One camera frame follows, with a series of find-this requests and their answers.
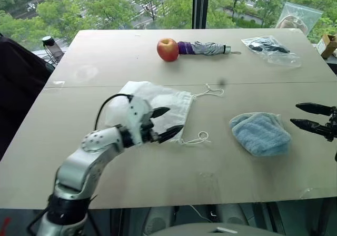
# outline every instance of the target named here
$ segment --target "blue towel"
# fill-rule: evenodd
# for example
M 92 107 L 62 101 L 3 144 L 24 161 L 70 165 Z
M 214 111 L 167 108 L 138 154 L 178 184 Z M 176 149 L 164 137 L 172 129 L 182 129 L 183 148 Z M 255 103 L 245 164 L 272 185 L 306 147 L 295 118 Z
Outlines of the blue towel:
M 245 113 L 230 120 L 230 127 L 240 144 L 254 156 L 288 153 L 291 138 L 282 126 L 280 115 Z

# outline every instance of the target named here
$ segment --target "beige table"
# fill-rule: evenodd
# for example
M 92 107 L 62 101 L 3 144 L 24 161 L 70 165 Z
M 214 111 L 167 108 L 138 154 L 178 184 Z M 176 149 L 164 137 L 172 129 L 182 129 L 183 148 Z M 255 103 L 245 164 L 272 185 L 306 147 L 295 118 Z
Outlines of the beige table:
M 302 59 L 302 67 L 267 63 L 250 51 L 243 38 L 274 35 Z M 181 55 L 167 63 L 159 58 L 160 38 L 177 41 L 219 42 L 241 55 Z M 276 82 L 330 82 L 332 71 L 299 29 L 205 29 L 80 31 L 47 87 L 123 86 L 127 81 L 151 81 L 161 85 Z

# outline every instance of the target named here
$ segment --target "glass window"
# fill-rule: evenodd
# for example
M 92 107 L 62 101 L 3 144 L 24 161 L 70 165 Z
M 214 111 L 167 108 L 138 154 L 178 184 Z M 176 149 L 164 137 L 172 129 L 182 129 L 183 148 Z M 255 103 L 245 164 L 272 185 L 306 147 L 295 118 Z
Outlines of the glass window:
M 209 0 L 208 28 L 295 27 L 317 43 L 337 32 L 336 0 Z M 226 17 L 214 15 L 223 10 Z
M 0 33 L 31 51 L 50 35 L 67 47 L 79 30 L 191 28 L 192 0 L 0 0 Z

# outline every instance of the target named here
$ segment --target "red apple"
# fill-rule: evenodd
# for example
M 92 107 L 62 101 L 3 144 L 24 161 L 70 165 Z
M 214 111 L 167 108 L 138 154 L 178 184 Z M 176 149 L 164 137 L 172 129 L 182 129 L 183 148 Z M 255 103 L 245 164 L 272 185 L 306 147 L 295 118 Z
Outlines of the red apple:
M 175 61 L 179 55 L 179 47 L 171 38 L 163 38 L 157 44 L 157 52 L 164 61 Z

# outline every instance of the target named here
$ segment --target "clear plastic bag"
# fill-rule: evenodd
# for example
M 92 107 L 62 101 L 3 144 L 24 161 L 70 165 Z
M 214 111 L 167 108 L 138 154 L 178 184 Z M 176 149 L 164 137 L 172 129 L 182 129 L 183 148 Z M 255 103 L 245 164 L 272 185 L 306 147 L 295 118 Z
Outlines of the clear plastic bag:
M 301 58 L 291 53 L 273 36 L 254 37 L 241 40 L 254 53 L 261 55 L 269 63 L 292 67 L 301 66 Z
M 286 2 L 276 28 L 298 28 L 307 36 L 322 14 L 318 9 Z

